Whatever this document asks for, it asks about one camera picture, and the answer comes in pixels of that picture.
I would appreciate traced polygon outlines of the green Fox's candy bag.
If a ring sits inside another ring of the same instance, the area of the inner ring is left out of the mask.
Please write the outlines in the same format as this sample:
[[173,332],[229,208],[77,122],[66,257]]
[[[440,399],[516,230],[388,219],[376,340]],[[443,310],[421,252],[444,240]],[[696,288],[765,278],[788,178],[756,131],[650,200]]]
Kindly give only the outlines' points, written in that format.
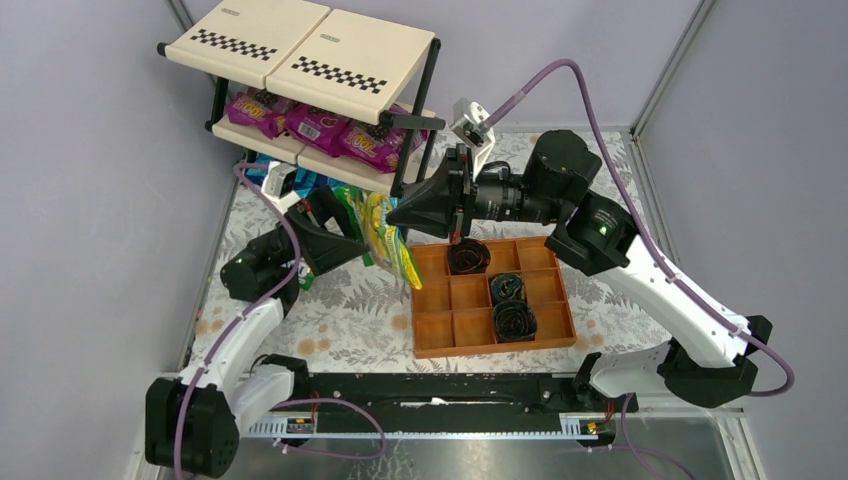
[[367,247],[363,262],[377,265],[406,282],[413,290],[423,287],[422,277],[406,244],[401,228],[391,225],[387,216],[399,204],[397,198],[354,186],[333,190],[353,225],[354,235]]
[[314,274],[312,268],[308,265],[305,260],[301,260],[298,265],[298,285],[301,290],[308,291],[311,289],[316,275]]

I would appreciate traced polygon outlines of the blue candy bag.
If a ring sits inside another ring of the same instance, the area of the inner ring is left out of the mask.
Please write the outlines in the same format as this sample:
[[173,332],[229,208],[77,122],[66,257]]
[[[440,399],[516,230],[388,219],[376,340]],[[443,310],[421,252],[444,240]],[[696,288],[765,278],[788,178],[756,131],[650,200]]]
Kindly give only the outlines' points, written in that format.
[[261,184],[264,178],[268,174],[268,170],[270,166],[276,162],[276,159],[265,155],[259,154],[253,162],[257,165],[263,165],[264,169],[250,168],[245,171],[245,176],[250,179],[252,182]]

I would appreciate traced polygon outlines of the blue candy bag corner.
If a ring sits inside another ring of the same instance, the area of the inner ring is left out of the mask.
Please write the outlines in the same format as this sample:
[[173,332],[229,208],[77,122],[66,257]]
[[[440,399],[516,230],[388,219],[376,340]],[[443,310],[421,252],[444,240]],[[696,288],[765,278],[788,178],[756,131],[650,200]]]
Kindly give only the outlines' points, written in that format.
[[322,174],[318,174],[306,169],[298,169],[294,180],[293,190],[301,197],[305,198],[314,190],[321,186],[329,186],[334,188],[336,182]]

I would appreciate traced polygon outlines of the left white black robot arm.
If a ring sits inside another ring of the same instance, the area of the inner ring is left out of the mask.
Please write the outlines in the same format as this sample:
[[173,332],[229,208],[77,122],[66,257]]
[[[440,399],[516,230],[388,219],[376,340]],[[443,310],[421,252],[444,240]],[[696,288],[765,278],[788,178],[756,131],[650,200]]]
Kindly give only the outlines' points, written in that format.
[[331,188],[322,186],[305,198],[291,192],[283,200],[283,219],[250,240],[219,273],[230,297],[247,307],[197,362],[148,388],[148,463],[219,478],[232,464],[244,434],[295,393],[296,379],[305,370],[295,361],[272,360],[247,380],[241,375],[297,301],[300,269],[319,276],[368,248]]

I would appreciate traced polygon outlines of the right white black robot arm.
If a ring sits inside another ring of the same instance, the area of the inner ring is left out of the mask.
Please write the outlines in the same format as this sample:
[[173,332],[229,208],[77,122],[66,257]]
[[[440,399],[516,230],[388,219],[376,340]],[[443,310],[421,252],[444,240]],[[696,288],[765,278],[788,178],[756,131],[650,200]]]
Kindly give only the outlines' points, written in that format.
[[475,220],[548,225],[545,246],[558,260],[622,292],[670,334],[641,351],[589,355],[575,379],[585,394],[614,399],[667,392],[703,408],[753,395],[758,369],[752,355],[765,348],[771,323],[736,314],[692,285],[635,214],[592,190],[601,165],[570,130],[543,133],[519,173],[479,163],[457,145],[387,220],[452,243],[464,239]]

